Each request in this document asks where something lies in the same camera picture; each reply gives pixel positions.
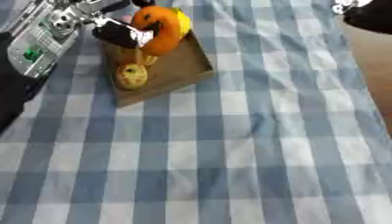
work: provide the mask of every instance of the cardboard tray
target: cardboard tray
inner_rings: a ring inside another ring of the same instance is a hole
[[[148,67],[149,80],[138,90],[122,90],[116,85],[115,74],[119,66],[119,52],[116,45],[103,43],[107,59],[108,74],[112,80],[118,107],[129,106],[169,91],[192,85],[214,76],[214,70],[203,52],[193,31],[184,37],[178,47],[159,58]],[[134,57],[132,51],[122,57]]]

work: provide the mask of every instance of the blue and white tablecloth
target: blue and white tablecloth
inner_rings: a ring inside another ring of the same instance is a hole
[[[157,1],[217,76],[116,110],[87,29],[0,138],[1,224],[392,223],[390,140],[331,1]]]

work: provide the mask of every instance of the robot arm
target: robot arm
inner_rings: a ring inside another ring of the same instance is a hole
[[[84,26],[93,25],[96,38],[127,48],[153,39],[152,31],[138,31],[104,16],[129,4],[130,0],[33,0],[25,6],[0,32],[0,135],[44,86]]]

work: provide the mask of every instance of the toy orange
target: toy orange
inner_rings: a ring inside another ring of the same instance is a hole
[[[173,50],[181,39],[181,26],[177,14],[170,9],[149,6],[139,10],[132,18],[131,26],[138,30],[153,30],[154,39],[141,48],[152,56],[162,56]]]

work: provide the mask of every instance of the black object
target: black object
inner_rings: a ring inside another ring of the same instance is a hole
[[[135,6],[143,8],[143,7],[155,5],[155,0],[132,0],[132,3]]]
[[[137,41],[130,37],[130,29],[128,28],[128,24],[124,23],[123,21],[116,21],[121,24],[116,24],[109,21],[102,27],[94,28],[94,37],[129,49],[137,47]]]
[[[373,0],[363,7],[354,7],[345,14],[345,22],[371,32],[392,34],[391,0]]]
[[[0,33],[0,135],[22,114],[24,104],[36,96],[47,80],[34,80],[15,70],[7,54],[12,40],[8,32]]]

